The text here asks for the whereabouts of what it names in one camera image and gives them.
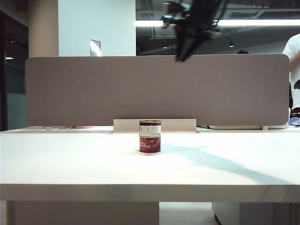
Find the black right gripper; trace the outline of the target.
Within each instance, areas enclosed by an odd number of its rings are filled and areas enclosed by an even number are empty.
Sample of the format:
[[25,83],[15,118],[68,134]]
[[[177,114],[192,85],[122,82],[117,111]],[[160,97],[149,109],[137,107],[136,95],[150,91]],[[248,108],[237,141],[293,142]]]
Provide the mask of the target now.
[[202,41],[220,34],[218,9],[189,10],[174,19],[177,39],[176,61],[189,59]]

